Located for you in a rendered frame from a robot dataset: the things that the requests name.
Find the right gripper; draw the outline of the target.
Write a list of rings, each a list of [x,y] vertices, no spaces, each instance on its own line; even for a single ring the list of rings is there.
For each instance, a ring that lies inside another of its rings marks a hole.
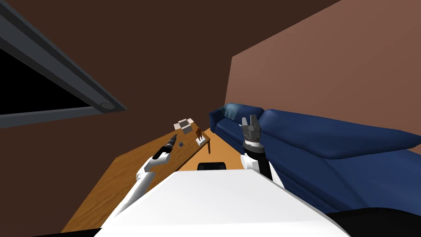
[[[243,131],[245,141],[254,143],[260,142],[261,127],[257,126],[257,117],[255,114],[250,115],[250,125],[248,125],[246,117],[243,117],[241,128]]]

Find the pale blue cushion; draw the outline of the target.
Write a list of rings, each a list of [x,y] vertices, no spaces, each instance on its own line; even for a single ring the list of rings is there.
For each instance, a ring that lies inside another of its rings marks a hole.
[[[241,114],[240,114],[241,107],[242,107],[242,104],[239,104],[239,103],[227,103],[224,106],[224,116],[233,121],[236,121],[239,119],[241,120]]]

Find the open cardboard box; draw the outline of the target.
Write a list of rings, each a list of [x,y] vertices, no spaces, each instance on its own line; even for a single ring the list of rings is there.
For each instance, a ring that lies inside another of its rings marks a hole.
[[[174,130],[180,129],[183,132],[183,134],[186,135],[190,133],[191,131],[193,131],[193,128],[192,128],[193,122],[194,121],[191,118],[178,121],[177,123],[174,124]]]

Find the wooden table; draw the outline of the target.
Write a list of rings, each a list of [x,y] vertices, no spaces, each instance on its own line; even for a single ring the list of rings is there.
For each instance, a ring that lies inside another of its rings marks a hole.
[[[129,189],[135,184],[136,173],[141,166],[149,157],[153,156],[161,146],[165,145],[174,134],[178,134],[177,141],[182,141],[184,146],[180,148],[176,145],[171,152],[170,161],[167,164],[164,164],[163,167],[156,166],[152,168],[152,171],[156,173],[155,180],[152,182],[152,187],[156,186],[173,172],[178,171],[198,151],[202,150],[206,153],[210,153],[210,140],[213,136],[210,130],[203,132],[207,141],[201,146],[198,146],[195,141],[195,133],[184,135],[182,131],[175,130],[130,152],[120,155],[111,163],[101,179],[66,224],[62,232],[101,227],[112,211],[126,196]]]

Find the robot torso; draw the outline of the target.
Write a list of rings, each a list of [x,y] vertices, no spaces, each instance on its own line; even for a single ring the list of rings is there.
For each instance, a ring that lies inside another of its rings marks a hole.
[[[177,171],[95,237],[345,237],[255,170]]]

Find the blue sofa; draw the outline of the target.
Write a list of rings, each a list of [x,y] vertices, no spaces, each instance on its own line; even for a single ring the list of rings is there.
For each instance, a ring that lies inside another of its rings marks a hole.
[[[285,189],[323,213],[390,208],[421,216],[421,135],[242,105],[241,120],[210,112],[210,130],[244,154],[242,118],[255,114],[260,142]]]

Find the dark grey framed window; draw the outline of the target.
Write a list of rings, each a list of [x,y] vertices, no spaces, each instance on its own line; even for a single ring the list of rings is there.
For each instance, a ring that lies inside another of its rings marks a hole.
[[[126,108],[5,0],[0,0],[0,128]]]

